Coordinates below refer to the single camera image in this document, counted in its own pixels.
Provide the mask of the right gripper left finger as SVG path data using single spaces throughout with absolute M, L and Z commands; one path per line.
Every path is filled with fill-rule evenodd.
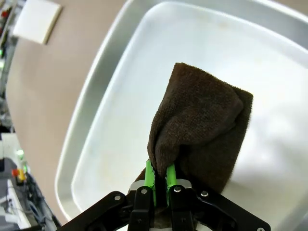
M 59 231 L 148 231 L 153 219 L 155 173 L 146 161 L 145 179 L 131 184 L 128 194 L 113 191 L 60 227 Z

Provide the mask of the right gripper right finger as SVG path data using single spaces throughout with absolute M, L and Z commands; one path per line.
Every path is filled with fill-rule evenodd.
M 174 165 L 167 168 L 168 206 L 171 209 L 174 231 L 270 231 L 270 225 L 230 201 L 206 188 L 194 190 L 180 184 Z

